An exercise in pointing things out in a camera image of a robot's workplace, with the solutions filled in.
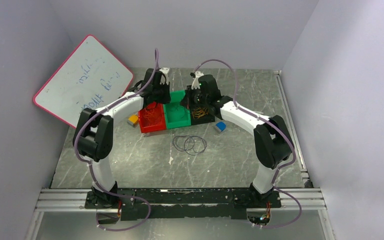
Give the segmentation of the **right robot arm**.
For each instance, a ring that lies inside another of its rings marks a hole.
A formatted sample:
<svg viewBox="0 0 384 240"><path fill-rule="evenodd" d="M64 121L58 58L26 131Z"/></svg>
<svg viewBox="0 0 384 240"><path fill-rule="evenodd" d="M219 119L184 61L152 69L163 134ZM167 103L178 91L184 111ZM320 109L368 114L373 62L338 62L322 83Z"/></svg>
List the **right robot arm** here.
<svg viewBox="0 0 384 240"><path fill-rule="evenodd" d="M249 199L255 207L262 207L274 190L280 163L295 152L284 119L279 115L263 116L222 95L216 79L210 74L196 71L190 75L193 81L180 101L182 107L189 110L203 108L210 116L231 122L253 136L259 165L249 187Z"/></svg>

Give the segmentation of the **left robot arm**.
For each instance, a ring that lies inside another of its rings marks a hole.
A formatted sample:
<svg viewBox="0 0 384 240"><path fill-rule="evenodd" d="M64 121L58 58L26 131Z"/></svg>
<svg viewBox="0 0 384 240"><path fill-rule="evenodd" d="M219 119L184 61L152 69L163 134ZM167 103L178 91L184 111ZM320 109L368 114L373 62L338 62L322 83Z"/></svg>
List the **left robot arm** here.
<svg viewBox="0 0 384 240"><path fill-rule="evenodd" d="M86 107L81 111L72 143L76 157L89 167L95 205L112 208L120 199L109 160L114 126L152 103L169 103L169 72L168 67L149 68L144 79L119 99L97 109Z"/></svg>

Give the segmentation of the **black plastic bin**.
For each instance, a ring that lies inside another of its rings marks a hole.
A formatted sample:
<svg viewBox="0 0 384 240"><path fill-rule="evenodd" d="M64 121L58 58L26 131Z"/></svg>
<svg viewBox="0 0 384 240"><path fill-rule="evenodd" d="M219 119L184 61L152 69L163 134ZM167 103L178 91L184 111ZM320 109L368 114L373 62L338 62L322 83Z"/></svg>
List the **black plastic bin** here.
<svg viewBox="0 0 384 240"><path fill-rule="evenodd" d="M208 124L215 122L215 117L209 113L209 110L199 104L187 101L187 109L189 110L190 122L192 126Z"/></svg>

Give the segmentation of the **red plastic bin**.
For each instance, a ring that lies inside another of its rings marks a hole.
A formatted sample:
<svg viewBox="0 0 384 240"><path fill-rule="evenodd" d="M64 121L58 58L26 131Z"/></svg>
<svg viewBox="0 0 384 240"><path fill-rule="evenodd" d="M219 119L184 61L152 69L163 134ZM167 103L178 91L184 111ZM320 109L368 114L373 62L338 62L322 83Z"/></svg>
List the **red plastic bin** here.
<svg viewBox="0 0 384 240"><path fill-rule="evenodd" d="M138 112L141 133L153 133L167 129L163 104L151 103Z"/></svg>

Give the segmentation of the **green plastic bin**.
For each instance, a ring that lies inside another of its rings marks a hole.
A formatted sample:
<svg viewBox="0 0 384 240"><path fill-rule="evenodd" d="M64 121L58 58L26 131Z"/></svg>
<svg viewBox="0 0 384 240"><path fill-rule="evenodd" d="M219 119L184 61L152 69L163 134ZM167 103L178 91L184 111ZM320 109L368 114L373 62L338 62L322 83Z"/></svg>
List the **green plastic bin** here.
<svg viewBox="0 0 384 240"><path fill-rule="evenodd" d="M167 129L191 126L189 110L180 105L185 95L185 90L172 91L170 92L170 103L163 105Z"/></svg>

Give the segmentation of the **blue eraser block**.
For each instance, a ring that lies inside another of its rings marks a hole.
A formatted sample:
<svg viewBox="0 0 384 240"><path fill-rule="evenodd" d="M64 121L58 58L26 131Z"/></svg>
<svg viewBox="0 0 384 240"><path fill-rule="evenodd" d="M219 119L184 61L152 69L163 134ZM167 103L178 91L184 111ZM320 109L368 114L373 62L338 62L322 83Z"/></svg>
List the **blue eraser block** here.
<svg viewBox="0 0 384 240"><path fill-rule="evenodd" d="M226 129L227 125L223 121L217 122L213 128L218 132L222 133Z"/></svg>

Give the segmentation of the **yellow eraser block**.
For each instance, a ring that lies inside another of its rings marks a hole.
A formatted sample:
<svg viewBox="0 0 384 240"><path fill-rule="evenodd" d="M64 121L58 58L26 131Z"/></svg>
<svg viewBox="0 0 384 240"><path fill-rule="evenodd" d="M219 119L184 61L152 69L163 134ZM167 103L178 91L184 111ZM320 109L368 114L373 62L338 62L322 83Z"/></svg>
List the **yellow eraser block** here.
<svg viewBox="0 0 384 240"><path fill-rule="evenodd" d="M131 127L135 128L139 124L138 115L131 115L126 121Z"/></svg>

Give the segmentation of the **pink framed whiteboard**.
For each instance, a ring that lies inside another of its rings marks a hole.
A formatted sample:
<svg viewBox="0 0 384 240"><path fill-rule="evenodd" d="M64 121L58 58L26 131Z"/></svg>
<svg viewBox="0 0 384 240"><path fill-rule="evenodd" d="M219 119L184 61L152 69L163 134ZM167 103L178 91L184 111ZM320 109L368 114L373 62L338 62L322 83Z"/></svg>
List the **pink framed whiteboard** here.
<svg viewBox="0 0 384 240"><path fill-rule="evenodd" d="M83 109L94 110L112 103L126 92L133 79L133 72L89 34L32 100L75 128Z"/></svg>

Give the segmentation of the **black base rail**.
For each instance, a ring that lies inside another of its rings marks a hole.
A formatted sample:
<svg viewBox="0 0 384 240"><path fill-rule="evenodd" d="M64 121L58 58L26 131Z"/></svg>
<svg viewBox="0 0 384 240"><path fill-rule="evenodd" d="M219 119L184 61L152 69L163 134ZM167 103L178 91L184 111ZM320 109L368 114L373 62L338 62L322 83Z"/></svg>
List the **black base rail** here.
<svg viewBox="0 0 384 240"><path fill-rule="evenodd" d="M121 221L176 218L256 218L257 213L282 206L276 190L260 196L248 187L233 188L119 188L118 196L99 190L86 195L84 208L98 213L120 213Z"/></svg>

